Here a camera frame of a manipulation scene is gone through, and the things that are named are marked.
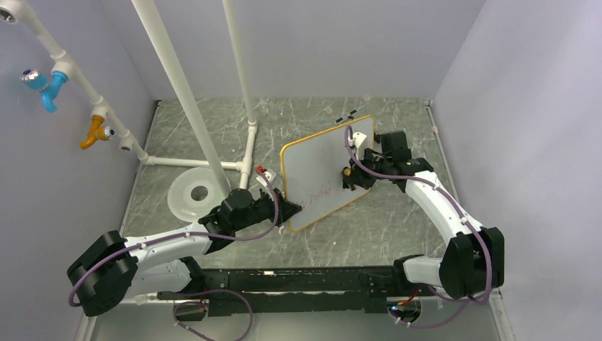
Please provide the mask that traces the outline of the yellow framed whiteboard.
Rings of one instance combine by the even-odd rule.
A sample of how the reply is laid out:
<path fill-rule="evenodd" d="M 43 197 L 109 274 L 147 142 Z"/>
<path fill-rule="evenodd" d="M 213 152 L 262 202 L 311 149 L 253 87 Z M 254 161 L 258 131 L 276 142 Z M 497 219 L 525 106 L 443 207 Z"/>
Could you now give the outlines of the yellow framed whiteboard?
<path fill-rule="evenodd" d="M 366 135 L 365 146 L 373 147 L 376 119 L 364 116 L 328 128 L 284 145 L 280 151 L 281 176 L 285 198 L 302 207 L 287 221 L 292 232 L 309 227 L 318 220 L 359 199 L 369 191 L 343 188 L 341 172 L 349 166 L 344 145 L 345 128 Z"/>

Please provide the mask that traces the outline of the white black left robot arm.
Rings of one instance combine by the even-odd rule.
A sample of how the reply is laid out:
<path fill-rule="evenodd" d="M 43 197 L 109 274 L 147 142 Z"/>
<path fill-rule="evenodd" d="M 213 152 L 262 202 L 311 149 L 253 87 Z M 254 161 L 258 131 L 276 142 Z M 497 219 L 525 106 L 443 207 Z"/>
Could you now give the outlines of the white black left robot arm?
<path fill-rule="evenodd" d="M 279 189 L 235 189 L 197 222 L 171 232 L 122 237 L 112 230 L 100 236 L 67 269 L 72 284 L 67 302 L 88 317 L 104 314 L 125 298 L 170 291 L 195 298 L 206 289 L 196 256 L 219 251 L 239 240 L 236 233 L 264 220 L 280 226 L 302 211 Z"/>

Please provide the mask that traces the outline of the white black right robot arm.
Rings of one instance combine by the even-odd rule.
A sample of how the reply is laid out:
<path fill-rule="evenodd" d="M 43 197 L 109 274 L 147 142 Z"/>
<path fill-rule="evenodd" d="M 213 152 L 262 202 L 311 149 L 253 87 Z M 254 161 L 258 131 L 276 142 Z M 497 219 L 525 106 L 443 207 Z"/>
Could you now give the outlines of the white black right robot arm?
<path fill-rule="evenodd" d="M 377 134 L 379 151 L 367 147 L 367 135 L 344 130 L 350 156 L 341 171 L 343 187 L 370 189 L 389 180 L 426 213 L 444 241 L 441 258 L 425 255 L 395 260 L 391 285 L 407 295 L 418 285 L 442 289 L 449 300 L 485 302 L 504 282 L 505 239 L 497 227 L 485 227 L 443 186 L 424 158 L 415 158 L 404 131 Z"/>

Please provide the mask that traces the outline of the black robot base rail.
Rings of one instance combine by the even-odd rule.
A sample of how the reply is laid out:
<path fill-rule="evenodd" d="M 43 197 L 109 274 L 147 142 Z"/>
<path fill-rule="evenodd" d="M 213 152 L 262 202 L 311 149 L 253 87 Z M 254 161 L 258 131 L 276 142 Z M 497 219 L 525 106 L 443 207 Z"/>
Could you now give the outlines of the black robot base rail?
<path fill-rule="evenodd" d="M 158 292 L 162 301 L 202 301 L 210 317 L 245 313 L 360 311 L 387 313 L 400 301 L 416 303 L 424 284 L 410 283 L 394 266 L 279 269 L 202 269 L 181 291 Z"/>

